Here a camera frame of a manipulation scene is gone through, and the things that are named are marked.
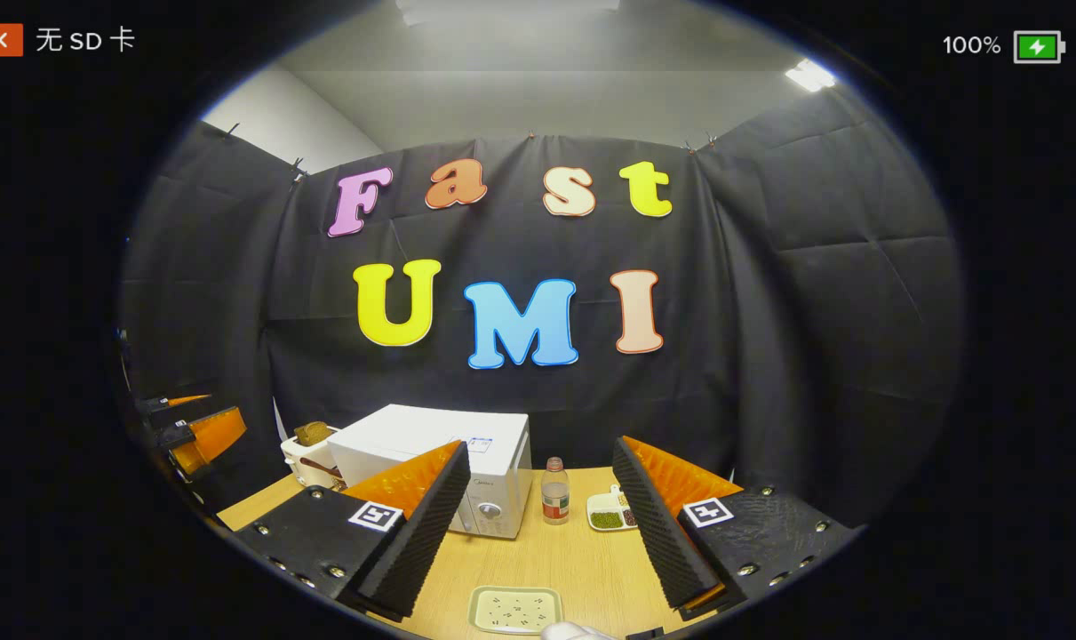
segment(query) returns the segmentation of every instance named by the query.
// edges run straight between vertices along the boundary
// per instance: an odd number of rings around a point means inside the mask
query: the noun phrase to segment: white glove
[[[593,627],[579,627],[571,622],[558,622],[541,631],[541,640],[615,640]]]

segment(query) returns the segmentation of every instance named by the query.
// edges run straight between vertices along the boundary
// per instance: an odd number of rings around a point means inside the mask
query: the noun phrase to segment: white wall
[[[201,117],[208,125],[268,151],[283,161],[297,158],[315,173],[380,153],[380,147],[343,114],[288,70],[267,66]]]

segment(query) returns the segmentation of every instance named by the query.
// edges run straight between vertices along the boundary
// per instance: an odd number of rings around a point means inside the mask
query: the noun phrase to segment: black fabric backdrop
[[[476,158],[489,194],[429,210],[429,175]],[[652,218],[622,167],[670,177]],[[198,126],[157,179],[131,237],[123,316],[137,396],[220,376],[240,398],[249,464],[233,497],[286,473],[286,429],[346,424],[392,402],[530,416],[533,455],[606,466],[632,435],[745,485],[793,490],[846,524],[881,510],[940,426],[960,353],[961,291],[944,213],[886,127],[837,90],[754,118],[695,154],[638,141],[538,136],[365,158],[305,177]],[[359,233],[329,238],[339,179],[391,167]],[[550,167],[583,167],[597,208],[554,216]],[[411,312],[404,264],[440,260],[435,319],[408,347],[356,324],[363,264],[391,264],[387,315]],[[660,351],[619,353],[608,279],[649,269]],[[463,289],[504,284],[524,309],[568,279],[565,367],[473,370]]]

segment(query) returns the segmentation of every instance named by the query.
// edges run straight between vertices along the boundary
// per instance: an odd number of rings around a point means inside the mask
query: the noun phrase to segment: microwave control knob
[[[478,506],[478,510],[480,510],[482,514],[485,515],[486,520],[494,520],[498,515],[502,514],[501,507],[498,507],[493,502],[483,502],[482,504]]]

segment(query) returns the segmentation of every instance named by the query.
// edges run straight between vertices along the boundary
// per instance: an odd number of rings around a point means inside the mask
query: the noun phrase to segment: bottle label
[[[547,518],[563,518],[569,515],[569,496],[562,498],[541,497],[541,511]]]

